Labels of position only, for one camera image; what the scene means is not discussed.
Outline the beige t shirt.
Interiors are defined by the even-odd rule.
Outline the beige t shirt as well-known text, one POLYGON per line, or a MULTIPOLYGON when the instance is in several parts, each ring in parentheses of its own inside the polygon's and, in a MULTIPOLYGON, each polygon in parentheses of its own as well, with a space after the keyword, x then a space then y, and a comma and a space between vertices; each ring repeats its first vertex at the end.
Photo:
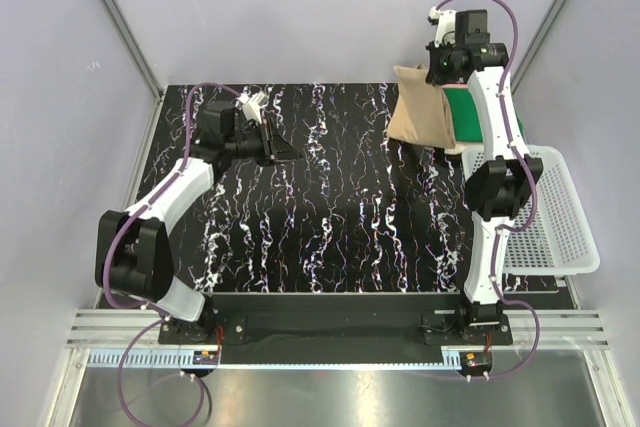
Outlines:
POLYGON ((426 69, 395 66, 394 72, 398 99, 388 123, 388 137, 418 146, 453 148, 456 138, 444 90, 426 82, 426 69))

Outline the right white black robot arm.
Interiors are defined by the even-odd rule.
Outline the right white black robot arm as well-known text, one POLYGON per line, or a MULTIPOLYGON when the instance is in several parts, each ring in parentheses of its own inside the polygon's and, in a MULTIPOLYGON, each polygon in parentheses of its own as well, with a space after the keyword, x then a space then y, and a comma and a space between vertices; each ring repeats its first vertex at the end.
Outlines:
POLYGON ((427 46, 427 81, 434 86, 466 86, 483 142, 484 161, 464 186, 474 233, 471 264, 453 321, 457 337, 472 344, 502 320, 507 241, 517 229, 520 210, 537 206, 536 183, 543 162, 530 155, 522 137, 511 94, 508 50, 492 42, 487 12, 434 7, 429 21, 436 33, 427 46))

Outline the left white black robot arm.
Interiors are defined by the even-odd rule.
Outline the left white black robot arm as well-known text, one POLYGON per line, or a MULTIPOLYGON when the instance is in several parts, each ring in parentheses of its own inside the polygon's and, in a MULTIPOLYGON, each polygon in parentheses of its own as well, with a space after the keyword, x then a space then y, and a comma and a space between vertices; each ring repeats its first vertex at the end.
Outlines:
POLYGON ((181 320, 181 331, 196 343, 214 335, 216 319, 210 301, 175 273, 172 230, 234 161, 271 167, 303 156, 281 136, 261 102, 254 96, 241 107, 225 101, 200 107, 188 157, 140 201, 122 212, 109 210, 99 220, 96 284, 104 294, 133 297, 181 320))

